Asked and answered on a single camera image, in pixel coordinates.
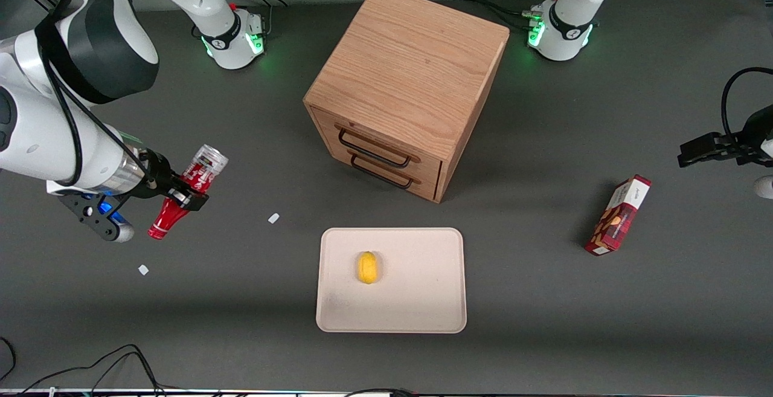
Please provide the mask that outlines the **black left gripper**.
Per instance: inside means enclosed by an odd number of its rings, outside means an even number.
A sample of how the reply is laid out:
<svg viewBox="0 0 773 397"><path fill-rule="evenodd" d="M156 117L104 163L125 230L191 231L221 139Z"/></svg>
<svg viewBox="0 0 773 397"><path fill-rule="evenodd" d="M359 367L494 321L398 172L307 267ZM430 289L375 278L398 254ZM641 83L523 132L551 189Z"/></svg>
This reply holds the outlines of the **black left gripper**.
<svg viewBox="0 0 773 397"><path fill-rule="evenodd" d="M772 166L772 105L762 108L746 119L738 132L739 152L733 145L733 139L718 132L709 132L688 143L682 144L677 157L679 167L685 168L696 163L710 161L736 160L738 166L757 164Z"/></svg>

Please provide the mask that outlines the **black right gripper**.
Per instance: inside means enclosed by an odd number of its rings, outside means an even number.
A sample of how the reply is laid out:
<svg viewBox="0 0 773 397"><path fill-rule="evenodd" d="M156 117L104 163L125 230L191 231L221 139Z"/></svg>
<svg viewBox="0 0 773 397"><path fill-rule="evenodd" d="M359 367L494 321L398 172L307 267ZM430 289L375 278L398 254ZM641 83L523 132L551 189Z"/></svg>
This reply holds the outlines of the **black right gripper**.
<svg viewBox="0 0 773 397"><path fill-rule="evenodd" d="M174 171L166 157L160 153L144 149L139 153L139 160L149 175L133 188L134 197L150 199L168 196L177 207L185 211L199 211L209 201L209 195L195 190L191 180Z"/></svg>

